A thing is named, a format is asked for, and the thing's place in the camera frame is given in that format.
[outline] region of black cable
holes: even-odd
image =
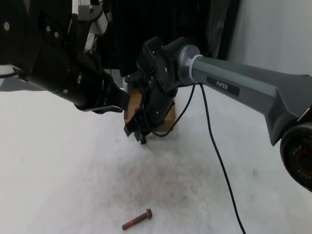
[[[87,39],[87,41],[86,41],[86,43],[91,39],[91,37],[93,37],[94,36],[94,34],[93,35],[91,35],[88,39]]]
[[[216,154],[218,155],[218,158],[219,158],[219,161],[220,161],[220,164],[221,164],[221,167],[222,167],[222,170],[223,170],[223,173],[224,173],[226,182],[227,182],[228,187],[229,187],[229,191],[230,191],[230,194],[231,194],[232,203],[233,203],[233,206],[234,206],[234,210],[235,210],[235,214],[236,214],[237,221],[238,221],[238,223],[239,223],[239,226],[240,226],[240,228],[241,228],[243,234],[246,234],[245,229],[244,229],[244,227],[243,227],[243,224],[242,224],[242,222],[240,221],[240,218],[239,218],[239,215],[238,215],[238,211],[237,211],[237,207],[236,207],[236,203],[235,203],[235,199],[234,199],[234,195],[233,195],[233,192],[232,192],[232,188],[231,188],[231,184],[230,184],[228,175],[227,175],[227,173],[226,173],[226,170],[225,170],[225,167],[224,167],[224,164],[223,164],[221,155],[220,155],[219,150],[218,150],[218,147],[217,147],[217,145],[216,145],[216,143],[215,143],[215,139],[214,139],[214,136],[213,136],[213,132],[212,132],[212,130],[211,130],[211,123],[210,123],[209,110],[208,110],[208,104],[207,104],[207,99],[206,99],[205,90],[204,90],[204,87],[203,87],[202,84],[199,84],[199,85],[200,85],[200,89],[201,89],[201,91],[202,91],[202,93],[203,93],[203,98],[204,98],[204,103],[205,103],[205,109],[206,109],[206,116],[207,116],[207,122],[208,122],[208,129],[209,129],[209,134],[210,134],[210,137],[211,137],[211,141],[213,142],[215,152],[216,152]]]
[[[172,131],[172,129],[176,126],[176,124],[179,122],[179,120],[182,118],[182,116],[184,115],[184,113],[185,113],[186,110],[188,109],[188,107],[189,107],[189,105],[190,105],[190,103],[191,103],[191,100],[192,100],[192,98],[193,98],[195,86],[196,86],[196,83],[194,83],[194,85],[193,85],[190,98],[189,98],[189,100],[188,100],[188,102],[187,102],[187,104],[186,104],[184,110],[182,111],[182,113],[180,114],[180,116],[176,119],[176,121],[174,122],[174,124],[172,125],[172,127],[169,129],[169,131],[168,131],[167,133],[165,133],[165,134],[158,134],[157,132],[155,132],[155,131],[150,127],[150,125],[149,125],[149,123],[148,123],[148,121],[147,121],[147,118],[146,118],[146,114],[145,114],[145,106],[144,106],[144,101],[145,101],[145,100],[143,100],[143,102],[142,102],[143,114],[144,114],[144,118],[145,118],[146,125],[147,125],[147,127],[148,127],[148,129],[149,129],[149,131],[150,131],[151,133],[153,133],[153,134],[154,134],[155,136],[157,136],[157,137],[166,137],[167,135],[169,135],[169,133],[170,133],[170,132]]]
[[[10,77],[14,77],[14,76],[17,76],[16,72],[12,72],[12,73],[8,73],[8,74],[2,74],[2,75],[0,75],[0,79],[10,78]]]

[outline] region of gray robotic arm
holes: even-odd
[[[289,75],[200,55],[194,45],[185,46],[178,59],[185,84],[203,83],[265,116],[271,144],[291,122],[297,122],[312,104],[312,78]]]
[[[312,191],[312,78],[206,58],[186,45],[178,57],[178,76],[203,83],[265,116],[271,144],[280,151],[289,174]]]
[[[178,87],[203,83],[262,113],[271,144],[274,146],[282,139],[280,151],[287,171],[312,191],[310,76],[288,75],[206,58],[184,38],[168,45],[163,45],[160,38],[147,41],[137,64],[143,83],[148,86],[141,89],[145,98],[126,124],[127,135],[134,132],[140,140],[141,136],[153,132],[164,118],[160,114],[171,107]]]

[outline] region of wooden block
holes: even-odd
[[[141,93],[138,92],[138,91],[132,92],[131,96],[130,96],[128,110],[125,111],[124,114],[123,114],[123,118],[124,118],[125,124],[128,123],[131,120],[131,118],[135,114],[135,109],[140,107],[140,103],[141,103]],[[168,115],[166,116],[164,124],[161,125],[157,129],[157,131],[158,132],[163,132],[163,133],[169,131],[169,129],[174,124],[175,120],[176,120],[176,109],[175,109],[175,107],[173,107],[169,111]]]

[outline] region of robotic arm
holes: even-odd
[[[11,64],[19,77],[50,91],[82,111],[103,114],[127,110],[129,95],[101,67],[96,51],[85,51],[91,28],[105,31],[100,6],[71,0],[7,0],[0,3],[0,64]],[[130,74],[142,93],[141,107],[126,124],[129,136],[142,140],[160,126],[182,86],[204,83],[259,111],[267,122],[271,144],[280,139],[290,175],[312,191],[312,115],[310,76],[287,75],[232,64],[200,55],[180,38],[164,45],[153,38],[143,45],[138,72]]]
[[[203,83],[265,116],[271,144],[280,139],[283,163],[290,175],[312,191],[312,78],[288,75],[247,65],[203,57],[199,49],[180,38],[163,45],[160,38],[146,42],[134,73],[141,88],[141,108],[126,124],[137,140],[156,129],[173,103],[177,87]]]
[[[129,95],[104,72],[100,56],[84,50],[90,29],[103,34],[105,23],[99,5],[80,6],[76,15],[71,0],[1,1],[0,64],[79,110],[122,112]]]

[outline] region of bolt head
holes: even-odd
[[[153,217],[151,209],[146,209],[146,214],[147,214],[148,219],[151,219],[151,217]]]
[[[5,31],[9,31],[10,30],[10,24],[8,22],[4,22],[4,25],[3,25]]]

